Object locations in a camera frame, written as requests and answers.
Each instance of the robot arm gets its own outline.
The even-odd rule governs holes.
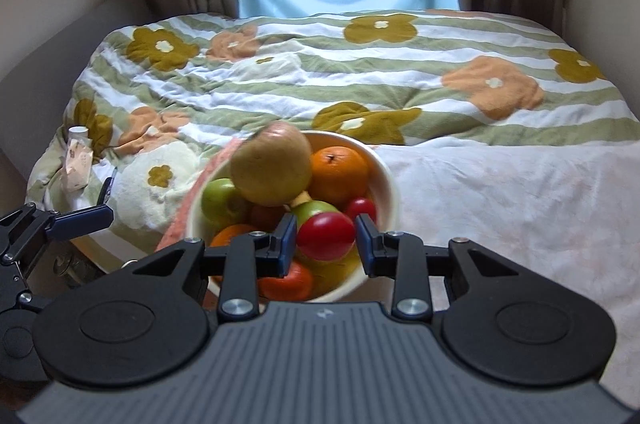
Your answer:
[[[597,383],[615,330],[595,303],[466,238],[429,247],[367,216],[356,229],[366,274],[396,280],[389,313],[272,301],[260,314],[256,280],[283,277],[295,251],[291,215],[228,247],[183,240],[36,311],[5,274],[0,317],[33,314],[31,380],[52,379],[18,422],[633,422]],[[215,312],[201,307],[210,275]],[[429,276],[445,279],[446,311]]]

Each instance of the apple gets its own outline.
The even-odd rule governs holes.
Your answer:
[[[347,205],[347,208],[344,210],[344,214],[349,216],[349,218],[354,222],[359,214],[369,214],[373,223],[376,223],[378,219],[376,204],[369,200],[369,198],[363,197],[351,200]]]
[[[202,192],[200,206],[216,231],[246,221],[251,209],[231,179],[210,181]]]
[[[300,228],[303,223],[316,214],[339,213],[340,211],[325,201],[311,200],[293,207],[291,212],[296,216],[298,228]]]
[[[316,261],[344,258],[353,247],[356,230],[343,213],[319,213],[298,230],[296,244],[300,252]]]
[[[256,203],[251,208],[249,223],[255,225],[258,230],[273,232],[285,214],[287,214],[287,211],[282,205],[278,207],[263,207]]]
[[[264,207],[285,205],[311,181],[311,146],[298,128],[275,121],[242,143],[229,168],[247,200]]]

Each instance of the pink blanket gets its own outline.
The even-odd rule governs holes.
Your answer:
[[[189,216],[189,210],[191,208],[191,204],[193,203],[194,198],[198,194],[198,191],[205,184],[211,175],[218,169],[222,164],[229,160],[233,152],[238,148],[241,144],[242,140],[233,139],[229,142],[225,148],[217,153],[213,158],[207,163],[206,167],[202,170],[200,176],[196,180],[196,183],[193,184],[191,190],[187,193],[182,201],[180,208],[175,214],[175,219],[169,228],[164,233],[162,240],[156,247],[156,250],[160,250],[161,248],[168,247],[169,245],[173,245],[174,243],[180,241],[184,238],[184,229],[187,224],[187,217]],[[204,298],[203,306],[206,309],[213,309],[216,306],[217,298],[207,290],[207,293]]]

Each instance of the bottle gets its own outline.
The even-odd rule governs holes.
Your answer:
[[[89,138],[89,128],[87,126],[72,126],[68,130],[68,142],[71,143],[71,140],[81,141],[82,144],[91,147],[91,139]]]
[[[86,126],[70,127],[68,133],[62,179],[66,192],[72,193],[89,183],[94,152]]]

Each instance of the black circular pad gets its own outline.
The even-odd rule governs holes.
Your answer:
[[[0,314],[0,369],[14,386],[39,386],[48,380],[31,338],[36,315],[28,310]]]
[[[514,303],[495,319],[505,336],[525,344],[555,343],[571,329],[566,312],[542,303]]]
[[[473,285],[446,312],[442,335],[483,375],[539,388],[599,377],[616,342],[607,312],[542,277]]]
[[[146,334],[154,320],[154,313],[140,303],[107,301],[80,316],[80,330],[100,343],[127,343]]]
[[[47,373],[80,388],[124,388],[169,374],[202,349],[202,307],[167,278],[126,269],[55,299],[33,325]]]

